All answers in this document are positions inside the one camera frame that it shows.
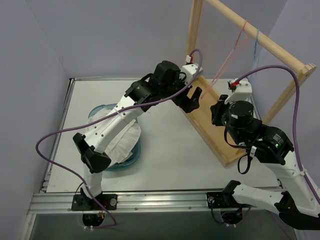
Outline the blue wire hanger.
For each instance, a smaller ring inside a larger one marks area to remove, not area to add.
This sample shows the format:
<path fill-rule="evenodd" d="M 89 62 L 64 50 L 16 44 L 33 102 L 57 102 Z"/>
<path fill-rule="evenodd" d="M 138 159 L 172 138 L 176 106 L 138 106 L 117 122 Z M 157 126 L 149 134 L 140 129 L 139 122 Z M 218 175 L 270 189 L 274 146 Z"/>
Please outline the blue wire hanger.
<path fill-rule="evenodd" d="M 255 42 L 254 42 L 254 50 L 253 50 L 253 60 L 252 60 L 252 65 L 251 65 L 251 70 L 254 70 L 255 67 L 258 66 L 259 64 L 259 60 L 260 60 L 260 57 L 259 57 L 259 54 L 258 54 L 258 38 L 259 38 L 259 33 L 260 33 L 260 30 L 257 29 L 256 31 L 256 36 L 255 36 Z"/>

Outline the white garment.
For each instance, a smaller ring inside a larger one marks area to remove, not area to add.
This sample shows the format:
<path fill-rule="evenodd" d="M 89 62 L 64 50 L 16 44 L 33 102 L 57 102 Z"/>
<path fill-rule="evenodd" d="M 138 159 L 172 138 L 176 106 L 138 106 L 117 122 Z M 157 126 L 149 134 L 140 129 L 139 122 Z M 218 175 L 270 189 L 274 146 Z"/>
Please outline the white garment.
<path fill-rule="evenodd" d="M 88 116 L 87 123 L 92 123 L 102 117 L 105 117 L 111 109 L 98 106 L 93 109 Z M 137 120 L 128 123 L 106 147 L 105 153 L 111 159 L 108 168 L 116 164 L 122 164 L 134 155 L 134 147 L 138 143 L 141 135 L 141 127 Z"/>

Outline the pink wire hanger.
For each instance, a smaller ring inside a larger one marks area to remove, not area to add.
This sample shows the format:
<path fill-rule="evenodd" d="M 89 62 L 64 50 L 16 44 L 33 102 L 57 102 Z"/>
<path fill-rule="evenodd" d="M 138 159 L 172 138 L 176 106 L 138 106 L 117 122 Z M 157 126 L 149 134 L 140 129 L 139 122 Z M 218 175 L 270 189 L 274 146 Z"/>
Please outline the pink wire hanger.
<path fill-rule="evenodd" d="M 230 51 L 230 53 L 228 54 L 227 58 L 225 59 L 225 61 L 223 62 L 223 64 L 221 65 L 221 67 L 219 68 L 218 72 L 215 74 L 215 76 L 213 77 L 211 83 L 209 84 L 209 86 L 204 90 L 202 96 L 200 97 L 201 99 L 209 92 L 209 90 L 213 87 L 213 85 L 221 78 L 221 76 L 227 71 L 227 69 L 229 68 L 229 66 L 235 61 L 235 59 L 237 58 L 237 56 L 240 54 L 240 52 L 242 51 L 242 49 L 245 47 L 245 45 L 247 44 L 248 40 L 249 40 L 249 36 L 247 35 L 246 37 L 244 37 L 243 39 L 241 39 L 241 35 L 242 33 L 245 32 L 245 27 L 247 24 L 247 20 L 244 21 L 244 24 L 240 30 L 240 33 L 235 41 L 235 44 L 233 46 L 233 49 Z"/>

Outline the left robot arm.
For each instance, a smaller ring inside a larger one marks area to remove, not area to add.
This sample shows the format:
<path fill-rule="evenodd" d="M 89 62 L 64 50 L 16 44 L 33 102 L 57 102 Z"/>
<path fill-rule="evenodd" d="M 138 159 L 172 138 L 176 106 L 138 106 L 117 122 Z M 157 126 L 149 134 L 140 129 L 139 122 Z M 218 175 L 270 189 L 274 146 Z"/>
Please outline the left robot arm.
<path fill-rule="evenodd" d="M 201 88 L 197 87 L 192 97 L 188 97 L 188 93 L 193 80 L 202 73 L 200 64 L 190 62 L 178 67 L 164 60 L 153 73 L 148 73 L 130 85 L 118 104 L 107 114 L 107 119 L 94 124 L 84 134 L 76 133 L 73 136 L 73 142 L 85 165 L 85 183 L 80 194 L 88 209 L 95 210 L 101 203 L 102 173 L 112 164 L 110 154 L 105 152 L 108 145 L 121 131 L 130 127 L 137 117 L 161 101 L 171 100 L 185 113 L 199 108 Z"/>

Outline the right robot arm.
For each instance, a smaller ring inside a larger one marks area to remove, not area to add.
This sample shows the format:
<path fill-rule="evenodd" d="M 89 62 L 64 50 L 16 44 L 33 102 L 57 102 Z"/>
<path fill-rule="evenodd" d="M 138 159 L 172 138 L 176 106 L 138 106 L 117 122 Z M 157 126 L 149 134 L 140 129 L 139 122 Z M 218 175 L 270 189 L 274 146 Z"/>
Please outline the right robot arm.
<path fill-rule="evenodd" d="M 225 103 L 227 97 L 221 95 L 210 107 L 211 123 L 224 127 L 223 136 L 231 136 L 232 147 L 245 150 L 249 163 L 257 158 L 275 174 L 285 189 L 263 190 L 231 180 L 222 191 L 223 203 L 230 207 L 239 204 L 268 210 L 297 230 L 319 230 L 320 204 L 312 192 L 315 183 L 305 179 L 308 174 L 300 169 L 290 139 L 279 128 L 267 126 L 254 118 L 254 107 L 250 102 Z"/>

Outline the wooden clothes rack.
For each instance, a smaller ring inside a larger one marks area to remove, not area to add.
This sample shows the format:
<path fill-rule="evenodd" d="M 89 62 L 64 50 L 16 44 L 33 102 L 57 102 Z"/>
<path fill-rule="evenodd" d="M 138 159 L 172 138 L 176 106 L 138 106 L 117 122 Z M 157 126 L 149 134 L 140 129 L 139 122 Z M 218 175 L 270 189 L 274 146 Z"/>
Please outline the wooden clothes rack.
<path fill-rule="evenodd" d="M 269 53 L 271 53 L 274 57 L 276 57 L 296 73 L 300 85 L 302 85 L 316 70 L 317 67 L 314 64 L 304 64 L 298 60 L 292 54 L 279 46 L 276 42 L 271 40 L 268 36 L 263 33 L 259 33 L 257 28 L 248 23 L 244 18 L 224 5 L 221 1 L 210 0 L 209 4 L 211 4 L 222 15 L 232 21 L 238 28 L 243 30 L 243 32 L 249 37 L 257 37 L 257 42 L 262 47 L 264 47 Z M 203 1 L 192 1 L 186 45 L 187 53 L 190 53 L 196 46 L 202 7 Z M 242 157 L 245 152 L 243 150 L 236 150 L 228 146 L 224 142 L 223 129 L 221 127 L 213 126 L 209 123 L 211 119 L 210 106 L 215 104 L 220 96 L 216 89 L 211 87 L 209 82 L 203 76 L 199 76 L 192 83 L 192 86 L 194 88 L 200 87 L 203 90 L 204 95 L 199 99 L 199 108 L 194 113 L 187 113 L 185 116 L 207 144 L 220 164 L 223 167 L 227 167 Z"/>

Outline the teal plastic tray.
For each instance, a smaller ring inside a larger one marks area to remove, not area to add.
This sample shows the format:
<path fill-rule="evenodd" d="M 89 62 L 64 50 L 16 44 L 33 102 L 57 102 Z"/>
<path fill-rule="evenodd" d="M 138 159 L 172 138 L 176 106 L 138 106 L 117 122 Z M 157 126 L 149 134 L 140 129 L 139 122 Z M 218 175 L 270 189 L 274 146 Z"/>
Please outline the teal plastic tray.
<path fill-rule="evenodd" d="M 114 108 L 114 106 L 115 106 L 115 103 L 114 104 L 107 104 L 107 105 L 103 104 L 103 105 L 98 105 L 98 106 L 103 106 L 104 108 L 109 108 L 109 109 L 112 110 Z M 133 164 L 140 156 L 140 152 L 141 152 L 140 148 L 141 148 L 141 145 L 140 145 L 140 137 L 139 137 L 139 140 L 138 140 L 137 144 L 133 148 L 133 156 L 130 157 L 129 160 L 126 160 L 125 162 L 123 162 L 121 164 L 116 164 L 116 165 L 112 166 L 111 168 L 107 168 L 106 171 L 112 171 L 112 170 L 115 170 L 115 169 L 126 167 L 126 166 L 128 166 L 130 164 Z"/>

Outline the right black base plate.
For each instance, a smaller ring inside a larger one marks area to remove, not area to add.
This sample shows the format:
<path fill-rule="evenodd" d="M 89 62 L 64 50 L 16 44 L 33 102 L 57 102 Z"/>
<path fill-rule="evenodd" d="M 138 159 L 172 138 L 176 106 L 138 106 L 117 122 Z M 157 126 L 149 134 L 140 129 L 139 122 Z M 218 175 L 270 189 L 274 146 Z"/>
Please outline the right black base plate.
<path fill-rule="evenodd" d="M 240 208 L 241 204 L 236 202 L 225 201 L 222 192 L 210 191 L 206 193 L 207 207 L 209 209 L 224 209 L 224 208 Z"/>

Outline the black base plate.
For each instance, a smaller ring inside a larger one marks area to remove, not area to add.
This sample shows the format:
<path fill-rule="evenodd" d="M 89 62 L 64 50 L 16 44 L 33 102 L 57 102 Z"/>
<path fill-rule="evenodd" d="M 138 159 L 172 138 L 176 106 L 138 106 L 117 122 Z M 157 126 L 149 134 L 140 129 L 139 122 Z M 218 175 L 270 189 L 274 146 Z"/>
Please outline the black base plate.
<path fill-rule="evenodd" d="M 117 203 L 118 203 L 117 194 L 101 193 L 96 197 L 96 199 L 108 211 L 117 209 Z M 96 201 L 87 197 L 86 195 L 75 194 L 73 196 L 71 210 L 72 211 L 98 211 L 98 210 L 102 210 L 102 208 L 96 203 Z"/>
<path fill-rule="evenodd" d="M 209 209 L 224 209 L 224 208 L 240 208 L 241 204 L 236 202 L 225 201 L 222 192 L 210 191 L 206 193 L 207 207 Z"/>

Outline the aluminium front rail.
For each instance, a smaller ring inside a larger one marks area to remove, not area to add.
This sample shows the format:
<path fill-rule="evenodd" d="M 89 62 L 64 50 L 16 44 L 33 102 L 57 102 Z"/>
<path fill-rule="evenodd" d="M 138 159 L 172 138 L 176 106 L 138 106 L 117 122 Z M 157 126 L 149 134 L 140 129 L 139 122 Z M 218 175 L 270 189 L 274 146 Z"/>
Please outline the aluminium front rail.
<path fill-rule="evenodd" d="M 113 215 L 120 213 L 204 212 L 208 208 L 207 193 L 221 189 L 189 191 L 118 191 Z M 93 214 L 98 210 L 73 211 L 73 192 L 35 193 L 28 214 Z"/>

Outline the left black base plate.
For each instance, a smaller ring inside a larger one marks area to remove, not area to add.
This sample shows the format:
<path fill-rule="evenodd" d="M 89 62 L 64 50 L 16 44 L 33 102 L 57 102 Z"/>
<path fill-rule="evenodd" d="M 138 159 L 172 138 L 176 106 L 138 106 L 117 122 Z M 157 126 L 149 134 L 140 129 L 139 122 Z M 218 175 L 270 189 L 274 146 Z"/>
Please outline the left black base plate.
<path fill-rule="evenodd" d="M 117 203 L 118 203 L 117 194 L 101 193 L 96 197 L 96 199 L 108 211 L 117 209 Z M 102 208 L 96 203 L 96 201 L 87 197 L 86 195 L 75 194 L 73 196 L 71 210 L 72 211 L 98 211 L 98 210 L 102 210 Z"/>

